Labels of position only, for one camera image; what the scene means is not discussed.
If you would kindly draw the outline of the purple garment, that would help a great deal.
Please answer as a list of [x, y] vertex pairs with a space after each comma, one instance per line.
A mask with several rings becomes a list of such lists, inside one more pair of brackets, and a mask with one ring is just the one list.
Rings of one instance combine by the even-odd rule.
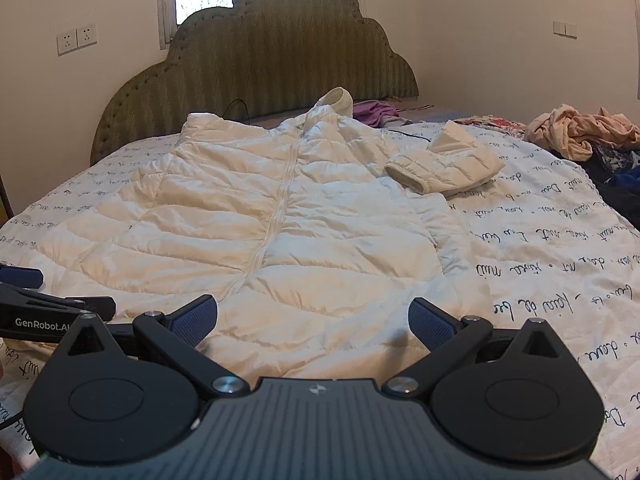
[[398, 109], [383, 101], [362, 101], [352, 107], [352, 117], [372, 128], [407, 125], [410, 120], [400, 116]]

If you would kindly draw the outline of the double wall socket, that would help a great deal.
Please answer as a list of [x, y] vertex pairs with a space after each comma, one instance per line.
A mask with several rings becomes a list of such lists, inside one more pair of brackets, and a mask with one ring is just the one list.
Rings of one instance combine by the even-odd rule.
[[62, 32], [62, 34], [56, 36], [56, 50], [58, 51], [58, 56], [61, 56], [78, 49], [93, 46], [97, 42], [96, 25], [89, 24], [69, 32]]

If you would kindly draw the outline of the red floral cloth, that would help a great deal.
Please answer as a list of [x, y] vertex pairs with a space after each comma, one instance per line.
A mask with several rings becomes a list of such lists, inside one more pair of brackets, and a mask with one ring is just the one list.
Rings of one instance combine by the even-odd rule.
[[513, 136], [517, 139], [523, 139], [526, 135], [526, 125], [521, 122], [511, 122], [509, 119], [504, 119], [494, 115], [457, 118], [456, 123], [465, 126], [475, 126], [478, 128], [490, 129], [506, 134], [507, 136]]

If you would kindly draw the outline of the white script-printed bedsheet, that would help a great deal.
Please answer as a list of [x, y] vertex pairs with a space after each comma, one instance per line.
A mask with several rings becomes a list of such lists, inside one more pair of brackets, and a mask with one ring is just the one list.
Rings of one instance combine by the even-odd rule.
[[[396, 143], [391, 160], [423, 155], [438, 127], [378, 132]], [[30, 206], [2, 229], [2, 260], [29, 266], [24, 258], [44, 234], [117, 193], [180, 136], [129, 145]], [[479, 316], [500, 327], [528, 318], [552, 325], [603, 399], [597, 464], [630, 479], [639, 471], [639, 234], [582, 168], [499, 133], [473, 136], [502, 168], [479, 188], [444, 197], [473, 237], [488, 288], [491, 306]]]

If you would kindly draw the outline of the white wall switch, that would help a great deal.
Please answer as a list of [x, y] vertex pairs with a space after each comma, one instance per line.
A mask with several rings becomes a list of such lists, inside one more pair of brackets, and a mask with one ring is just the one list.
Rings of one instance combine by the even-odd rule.
[[578, 27], [575, 24], [554, 21], [552, 24], [552, 32], [556, 36], [570, 39], [578, 38]]

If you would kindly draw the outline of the dark blue clothes pile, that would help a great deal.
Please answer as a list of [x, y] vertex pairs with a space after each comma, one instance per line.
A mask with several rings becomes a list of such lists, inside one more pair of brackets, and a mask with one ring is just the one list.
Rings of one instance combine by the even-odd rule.
[[639, 150], [618, 150], [592, 144], [592, 154], [578, 162], [602, 200], [639, 229]]

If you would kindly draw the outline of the white puffer jacket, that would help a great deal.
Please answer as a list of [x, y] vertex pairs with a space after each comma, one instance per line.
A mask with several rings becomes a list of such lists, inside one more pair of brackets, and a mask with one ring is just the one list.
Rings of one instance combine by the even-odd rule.
[[438, 193], [386, 174], [396, 143], [326, 105], [273, 129], [192, 114], [167, 154], [25, 256], [55, 296], [116, 315], [218, 304], [206, 356], [259, 377], [384, 379], [424, 349], [416, 297], [486, 313], [473, 237]]

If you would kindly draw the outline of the peach crumpled garment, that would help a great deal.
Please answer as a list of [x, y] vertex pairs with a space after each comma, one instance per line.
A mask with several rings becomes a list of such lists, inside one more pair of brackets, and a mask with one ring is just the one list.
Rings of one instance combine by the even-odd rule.
[[582, 114], [563, 104], [530, 122], [525, 140], [572, 162], [586, 162], [595, 145], [622, 151], [638, 148], [639, 127], [624, 114], [610, 114], [603, 107], [596, 114]]

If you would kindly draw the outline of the green upholstered headboard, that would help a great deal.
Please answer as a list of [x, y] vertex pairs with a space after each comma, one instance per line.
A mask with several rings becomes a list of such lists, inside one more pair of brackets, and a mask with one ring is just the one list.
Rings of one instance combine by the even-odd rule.
[[416, 76], [358, 0], [232, 0], [188, 16], [166, 58], [129, 79], [96, 127], [90, 162], [180, 131], [191, 113], [231, 120], [357, 101], [415, 98]]

